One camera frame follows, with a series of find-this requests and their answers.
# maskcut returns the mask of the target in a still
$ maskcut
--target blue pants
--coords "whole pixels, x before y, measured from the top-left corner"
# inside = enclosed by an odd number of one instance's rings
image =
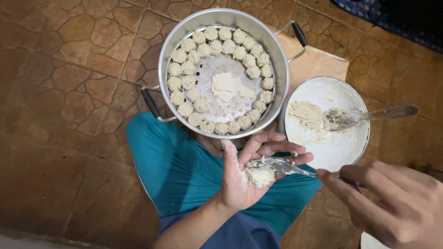
[[[141,182],[161,217],[196,209],[222,186],[223,158],[215,157],[176,123],[141,113],[130,120],[126,133]],[[301,168],[313,172],[307,165]],[[304,175],[287,176],[242,212],[283,235],[320,184]]]

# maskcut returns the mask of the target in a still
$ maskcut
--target white bowl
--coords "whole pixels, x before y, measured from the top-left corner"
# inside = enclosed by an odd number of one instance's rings
[[[369,121],[343,132],[325,131],[324,142],[313,142],[312,135],[304,132],[299,121],[288,117],[288,106],[294,101],[309,101],[320,106],[324,112],[334,108],[367,112],[360,95],[350,85],[327,76],[306,80],[287,97],[281,115],[284,115],[284,122],[280,124],[284,123],[290,142],[305,146],[306,152],[314,155],[314,160],[308,163],[314,169],[322,168],[336,172],[343,165],[357,162],[369,140]]]

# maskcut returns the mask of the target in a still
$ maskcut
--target aluminum pot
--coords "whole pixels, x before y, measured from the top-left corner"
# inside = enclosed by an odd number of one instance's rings
[[[266,51],[270,55],[271,64],[274,70],[274,79],[276,82],[276,86],[274,88],[274,102],[272,102],[268,110],[262,115],[262,118],[259,122],[257,122],[254,126],[252,126],[247,131],[242,131],[236,135],[217,135],[217,134],[209,134],[201,131],[199,128],[190,125],[185,118],[180,116],[171,103],[169,99],[169,91],[167,87],[167,66],[171,61],[172,52],[179,46],[180,42],[185,38],[189,37],[191,33],[196,30],[201,30],[202,28],[210,25],[220,25],[220,26],[228,26],[228,27],[236,27],[245,31],[249,36],[253,37],[259,44],[263,46],[264,51]],[[280,42],[278,41],[276,35],[283,31],[288,25],[292,25],[294,29],[295,35],[297,39],[303,46],[303,51],[290,58],[289,60],[286,58],[286,55],[283,51]],[[285,100],[286,94],[288,93],[289,88],[289,65],[288,63],[297,57],[301,56],[307,50],[307,42],[306,38],[301,30],[300,26],[294,22],[290,21],[279,31],[273,33],[265,24],[256,19],[255,17],[248,15],[244,12],[228,9],[228,8],[213,8],[207,9],[195,14],[190,15],[181,21],[177,26],[170,32],[168,37],[166,38],[162,50],[160,52],[159,58],[159,82],[160,85],[156,87],[143,87],[142,95],[145,99],[145,102],[154,115],[154,117],[161,122],[168,122],[174,119],[180,120],[183,124],[185,124],[189,129],[200,133],[204,136],[212,137],[212,138],[228,138],[228,139],[236,139],[242,138],[251,134],[254,134],[266,126],[268,126],[279,114],[280,109]],[[163,93],[163,97],[165,98],[166,104],[169,109],[174,114],[174,117],[162,118],[159,114],[157,106],[150,96],[148,90],[158,89],[160,88]]]

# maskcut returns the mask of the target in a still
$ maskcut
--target metal spoon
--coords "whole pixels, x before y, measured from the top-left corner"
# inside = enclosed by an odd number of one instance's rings
[[[327,127],[326,123],[329,122],[328,130],[335,132],[354,127],[367,120],[413,117],[419,111],[420,109],[415,105],[398,106],[371,113],[336,109],[326,111],[323,115],[323,121],[325,127]]]
[[[287,175],[292,174],[301,174],[301,175],[307,175],[310,177],[317,178],[317,175],[315,173],[308,172],[306,170],[302,170],[301,168],[297,167],[294,163],[289,161],[288,159],[281,158],[281,157],[264,157],[257,160],[252,160],[248,163],[247,167],[250,168],[266,168],[266,169],[273,169],[275,171],[283,172]],[[360,192],[358,187],[365,187],[353,180],[340,177],[338,176],[343,182],[349,184],[351,187],[353,187],[355,190]]]

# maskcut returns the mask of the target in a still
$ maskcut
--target perforated steamer tray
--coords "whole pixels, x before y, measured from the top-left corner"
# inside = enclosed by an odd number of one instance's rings
[[[221,27],[225,27],[224,25],[213,25],[216,29],[220,29]],[[237,28],[229,27],[232,32],[234,32]],[[204,31],[206,27],[201,27],[196,29],[195,31]],[[184,37],[192,38],[192,33]],[[210,55],[208,58],[201,58],[200,61],[195,65],[196,72],[194,73],[194,77],[196,79],[195,88],[200,89],[202,93],[202,98],[206,101],[208,106],[208,111],[206,113],[202,113],[202,116],[205,120],[214,121],[215,123],[224,122],[227,123],[232,120],[236,120],[237,118],[245,115],[248,111],[252,110],[254,102],[258,99],[258,96],[263,88],[261,88],[261,80],[262,76],[257,79],[250,79],[246,74],[246,67],[239,60],[233,59],[232,54],[219,54],[218,56]],[[214,96],[211,91],[212,86],[212,76],[215,76],[220,73],[231,73],[233,78],[240,78],[242,85],[252,89],[254,91],[254,97],[244,97],[240,96],[240,93],[237,93],[228,103],[224,102],[217,96]],[[186,97],[186,91],[180,90],[183,92],[183,96],[186,99],[187,103],[191,103],[189,99]]]

